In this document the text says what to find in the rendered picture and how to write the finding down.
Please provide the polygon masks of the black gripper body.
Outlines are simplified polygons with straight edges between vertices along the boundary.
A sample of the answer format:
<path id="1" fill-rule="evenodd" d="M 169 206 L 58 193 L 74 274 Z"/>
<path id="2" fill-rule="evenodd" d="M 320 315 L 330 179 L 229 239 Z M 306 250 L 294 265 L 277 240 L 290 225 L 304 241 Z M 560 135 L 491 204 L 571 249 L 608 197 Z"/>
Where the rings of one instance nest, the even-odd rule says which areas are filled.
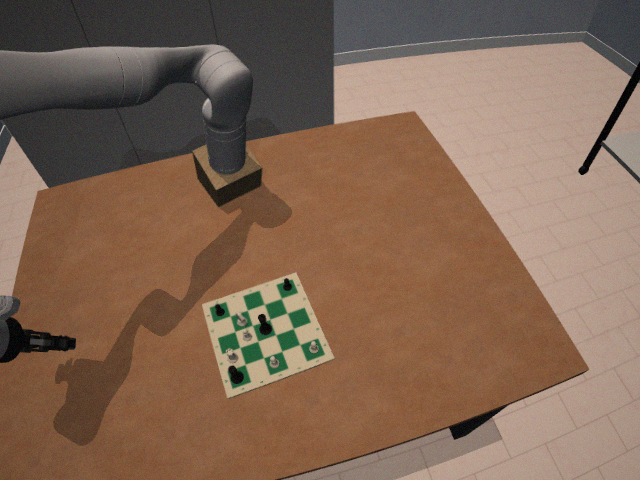
<path id="1" fill-rule="evenodd" d="M 25 334 L 20 323 L 9 317 L 6 320 L 9 328 L 9 344 L 6 352 L 0 358 L 0 363 L 10 362 L 15 359 L 23 348 L 38 348 L 39 345 L 30 344 L 30 339 L 40 339 L 38 335 Z"/>

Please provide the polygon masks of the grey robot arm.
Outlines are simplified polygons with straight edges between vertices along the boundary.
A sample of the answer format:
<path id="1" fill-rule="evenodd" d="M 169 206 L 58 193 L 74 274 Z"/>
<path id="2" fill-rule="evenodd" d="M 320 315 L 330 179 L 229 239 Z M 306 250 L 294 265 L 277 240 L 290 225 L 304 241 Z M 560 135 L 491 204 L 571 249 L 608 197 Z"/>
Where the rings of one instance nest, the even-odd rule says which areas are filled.
<path id="1" fill-rule="evenodd" d="M 137 106 L 173 83 L 195 84 L 210 97 L 202 114 L 211 168 L 240 171 L 253 77 L 221 45 L 0 50 L 0 120 L 48 109 Z"/>

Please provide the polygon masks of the green and cream chessboard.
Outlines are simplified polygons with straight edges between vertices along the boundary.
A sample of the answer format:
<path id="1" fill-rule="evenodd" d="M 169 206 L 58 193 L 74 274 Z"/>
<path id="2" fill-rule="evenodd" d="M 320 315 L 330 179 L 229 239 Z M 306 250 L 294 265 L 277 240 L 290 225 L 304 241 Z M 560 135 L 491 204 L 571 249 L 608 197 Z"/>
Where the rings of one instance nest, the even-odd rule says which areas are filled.
<path id="1" fill-rule="evenodd" d="M 284 290 L 288 278 L 292 289 Z M 225 313 L 217 316 L 215 305 Z M 297 273 L 293 273 L 255 287 L 202 304 L 209 334 L 217 359 L 227 398 L 233 398 L 279 380 L 296 375 L 334 360 Z M 237 324 L 240 311 L 247 324 Z M 260 333 L 260 314 L 266 315 L 266 323 L 272 331 Z M 252 334 L 250 341 L 243 339 L 243 329 Z M 311 342 L 319 351 L 311 353 Z M 227 359 L 226 350 L 238 355 L 235 363 Z M 277 368 L 270 366 L 270 357 L 279 361 Z M 229 366 L 242 372 L 239 384 L 231 381 Z"/>

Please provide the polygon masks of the white rook chess piece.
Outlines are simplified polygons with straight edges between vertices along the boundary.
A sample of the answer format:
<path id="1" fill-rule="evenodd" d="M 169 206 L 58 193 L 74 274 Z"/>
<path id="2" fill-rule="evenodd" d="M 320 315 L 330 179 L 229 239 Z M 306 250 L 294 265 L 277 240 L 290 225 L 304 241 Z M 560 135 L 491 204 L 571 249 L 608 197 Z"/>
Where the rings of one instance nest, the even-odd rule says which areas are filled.
<path id="1" fill-rule="evenodd" d="M 238 360 L 238 355 L 233 352 L 232 349 L 226 350 L 227 359 L 230 363 L 235 363 Z"/>

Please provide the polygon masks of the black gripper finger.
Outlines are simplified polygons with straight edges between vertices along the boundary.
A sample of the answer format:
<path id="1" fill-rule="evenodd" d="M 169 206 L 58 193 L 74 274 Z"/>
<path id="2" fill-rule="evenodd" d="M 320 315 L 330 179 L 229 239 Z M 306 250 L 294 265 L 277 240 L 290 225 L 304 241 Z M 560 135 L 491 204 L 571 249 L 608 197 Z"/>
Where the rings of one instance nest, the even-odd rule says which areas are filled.
<path id="1" fill-rule="evenodd" d="M 30 344 L 39 345 L 39 349 L 35 348 L 23 348 L 20 352 L 48 352 L 49 350 L 68 351 L 74 350 L 76 347 L 76 338 L 70 338 L 67 336 L 52 336 L 48 332 L 36 332 L 29 329 L 23 329 L 25 334 L 40 335 L 40 339 L 30 339 Z M 50 336 L 51 335 L 51 336 Z M 61 340 L 60 340 L 61 339 Z M 48 346 L 46 346 L 48 345 Z M 62 348 L 59 348 L 62 347 Z M 69 349 L 68 349 L 69 348 Z"/>

